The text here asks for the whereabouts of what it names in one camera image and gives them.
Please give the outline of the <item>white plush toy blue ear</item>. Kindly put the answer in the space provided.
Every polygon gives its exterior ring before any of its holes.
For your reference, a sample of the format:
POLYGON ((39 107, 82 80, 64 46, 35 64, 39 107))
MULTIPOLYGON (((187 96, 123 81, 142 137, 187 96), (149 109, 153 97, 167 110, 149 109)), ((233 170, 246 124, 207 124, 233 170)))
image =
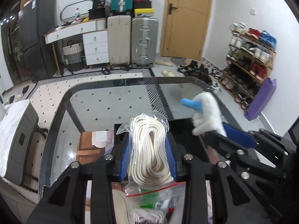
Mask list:
POLYGON ((200 93, 192 100, 187 98, 181 99, 180 104, 195 111, 192 118, 194 126, 192 134, 194 136, 215 131, 218 134, 227 137, 218 102, 212 93, 200 93))

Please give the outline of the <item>green white cotton pack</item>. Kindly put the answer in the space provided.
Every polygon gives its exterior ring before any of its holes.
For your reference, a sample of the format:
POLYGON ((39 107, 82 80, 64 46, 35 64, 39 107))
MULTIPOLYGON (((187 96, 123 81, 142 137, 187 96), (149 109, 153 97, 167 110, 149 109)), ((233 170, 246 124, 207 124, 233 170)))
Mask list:
POLYGON ((147 209, 165 209, 170 202, 170 196, 164 190, 140 189, 140 195, 137 197, 137 205, 140 208, 147 209))

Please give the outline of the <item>bagged adidas white laces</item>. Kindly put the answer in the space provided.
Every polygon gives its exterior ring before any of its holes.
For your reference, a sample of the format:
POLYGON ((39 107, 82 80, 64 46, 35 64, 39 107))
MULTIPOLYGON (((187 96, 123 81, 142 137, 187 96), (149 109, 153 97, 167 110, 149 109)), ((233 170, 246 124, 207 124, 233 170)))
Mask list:
POLYGON ((167 223, 166 214, 161 210, 133 209, 131 217, 133 223, 167 223))

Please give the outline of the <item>purple bag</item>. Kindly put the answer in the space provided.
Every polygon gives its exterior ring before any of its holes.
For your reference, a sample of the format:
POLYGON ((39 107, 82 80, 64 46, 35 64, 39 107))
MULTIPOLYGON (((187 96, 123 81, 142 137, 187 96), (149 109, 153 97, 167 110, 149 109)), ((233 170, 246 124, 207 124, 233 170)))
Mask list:
POLYGON ((251 121, 259 116, 263 111, 277 87, 277 81, 269 77, 263 81, 258 93, 250 103, 249 107, 244 113, 244 117, 251 121))

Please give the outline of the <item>anime printed table mat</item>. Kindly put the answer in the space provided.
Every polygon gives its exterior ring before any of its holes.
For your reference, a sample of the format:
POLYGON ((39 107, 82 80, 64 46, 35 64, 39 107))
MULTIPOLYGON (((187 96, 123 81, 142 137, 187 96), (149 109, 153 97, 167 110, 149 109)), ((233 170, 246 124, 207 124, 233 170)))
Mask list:
MULTIPOLYGON (((86 131, 80 134, 75 160, 81 164, 93 163, 110 154, 114 147, 113 131, 86 131)), ((112 182, 112 198, 116 223, 129 223, 126 207, 126 183, 112 182)))

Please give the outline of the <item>black storage box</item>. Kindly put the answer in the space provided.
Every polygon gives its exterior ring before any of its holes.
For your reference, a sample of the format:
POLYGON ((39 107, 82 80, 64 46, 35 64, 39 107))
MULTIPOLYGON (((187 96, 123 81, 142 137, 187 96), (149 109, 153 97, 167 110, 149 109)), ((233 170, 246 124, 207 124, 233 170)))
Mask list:
MULTIPOLYGON (((209 158, 202 138, 192 135, 193 125, 190 118, 172 119, 168 123, 166 154, 171 176, 177 181, 185 175, 182 164, 182 157, 185 154, 196 156, 203 162, 209 162, 209 158)), ((112 150, 115 157, 115 177, 119 181, 124 181, 128 179, 130 143, 129 134, 120 123, 114 125, 114 146, 117 148, 112 150)))

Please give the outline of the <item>wooden shoe rack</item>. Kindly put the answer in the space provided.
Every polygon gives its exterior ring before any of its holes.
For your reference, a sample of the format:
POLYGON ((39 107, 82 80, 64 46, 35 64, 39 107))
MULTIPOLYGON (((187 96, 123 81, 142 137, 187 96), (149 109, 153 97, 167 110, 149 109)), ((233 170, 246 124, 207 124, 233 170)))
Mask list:
POLYGON ((273 69, 277 39, 265 30, 246 28, 242 22, 232 23, 229 30, 228 65, 220 83, 245 111, 273 69))

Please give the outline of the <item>wooden door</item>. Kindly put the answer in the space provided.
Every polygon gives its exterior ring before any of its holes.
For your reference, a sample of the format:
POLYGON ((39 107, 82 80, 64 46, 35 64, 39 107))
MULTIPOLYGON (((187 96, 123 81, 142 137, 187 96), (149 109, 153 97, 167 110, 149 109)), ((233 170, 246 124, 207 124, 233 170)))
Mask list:
POLYGON ((210 20, 212 0, 166 0, 160 54, 200 59, 210 20))

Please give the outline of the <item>striped laundry basket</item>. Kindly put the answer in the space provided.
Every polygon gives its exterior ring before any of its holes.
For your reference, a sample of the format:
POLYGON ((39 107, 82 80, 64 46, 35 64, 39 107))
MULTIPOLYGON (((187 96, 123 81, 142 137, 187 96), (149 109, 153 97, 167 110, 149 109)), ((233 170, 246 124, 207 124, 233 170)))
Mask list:
POLYGON ((84 69, 84 47, 82 42, 68 41, 66 46, 62 48, 62 53, 65 58, 66 68, 69 71, 74 72, 84 69))

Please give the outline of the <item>silver suitcase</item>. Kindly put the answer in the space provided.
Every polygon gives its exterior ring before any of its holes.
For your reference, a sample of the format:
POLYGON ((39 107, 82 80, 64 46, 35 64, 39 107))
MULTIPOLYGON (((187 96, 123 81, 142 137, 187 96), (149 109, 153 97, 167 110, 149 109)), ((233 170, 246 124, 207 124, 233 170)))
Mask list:
POLYGON ((155 62, 159 21, 153 17, 132 19, 131 62, 150 66, 155 62))

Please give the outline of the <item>beige suitcase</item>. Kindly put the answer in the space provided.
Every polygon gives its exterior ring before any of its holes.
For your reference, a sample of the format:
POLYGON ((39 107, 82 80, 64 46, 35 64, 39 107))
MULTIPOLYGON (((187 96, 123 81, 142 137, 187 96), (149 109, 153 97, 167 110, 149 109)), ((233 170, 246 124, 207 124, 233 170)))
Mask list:
POLYGON ((107 19, 108 55, 111 65, 131 62, 130 15, 110 16, 107 19))

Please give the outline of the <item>stack of shoe boxes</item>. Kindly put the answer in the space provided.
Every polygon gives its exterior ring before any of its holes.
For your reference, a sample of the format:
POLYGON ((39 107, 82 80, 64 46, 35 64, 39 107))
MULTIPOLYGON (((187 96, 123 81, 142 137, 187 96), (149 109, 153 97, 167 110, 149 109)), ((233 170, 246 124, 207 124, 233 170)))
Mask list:
POLYGON ((134 17, 153 17, 152 0, 133 0, 134 17))

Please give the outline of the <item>white drawer desk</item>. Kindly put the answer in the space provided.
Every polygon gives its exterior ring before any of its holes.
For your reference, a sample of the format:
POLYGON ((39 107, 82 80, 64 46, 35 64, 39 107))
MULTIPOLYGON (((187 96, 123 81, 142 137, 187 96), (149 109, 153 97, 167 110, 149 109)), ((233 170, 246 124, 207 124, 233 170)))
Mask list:
POLYGON ((55 42, 63 39, 66 39, 67 42, 82 42, 84 47, 84 68, 94 65, 107 66, 110 63, 108 56, 107 20, 105 18, 61 26, 45 34, 44 38, 47 45, 53 45, 55 42))

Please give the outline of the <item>black refrigerator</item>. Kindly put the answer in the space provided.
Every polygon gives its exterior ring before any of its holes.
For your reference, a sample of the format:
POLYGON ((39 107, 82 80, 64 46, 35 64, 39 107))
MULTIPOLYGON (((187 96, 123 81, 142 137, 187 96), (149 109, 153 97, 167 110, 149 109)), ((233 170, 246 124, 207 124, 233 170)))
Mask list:
POLYGON ((52 78, 57 72, 52 46, 44 37, 55 27, 54 8, 54 0, 32 0, 18 14, 24 63, 34 83, 52 78))

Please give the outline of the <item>plastic water bottle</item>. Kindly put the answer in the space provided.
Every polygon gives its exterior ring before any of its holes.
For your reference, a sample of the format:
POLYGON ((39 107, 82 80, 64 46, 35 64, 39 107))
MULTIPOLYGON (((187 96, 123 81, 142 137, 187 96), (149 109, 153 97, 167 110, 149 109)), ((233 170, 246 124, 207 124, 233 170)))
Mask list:
POLYGON ((79 10, 79 8, 76 8, 76 11, 75 11, 75 23, 80 23, 80 21, 81 21, 80 10, 79 10))

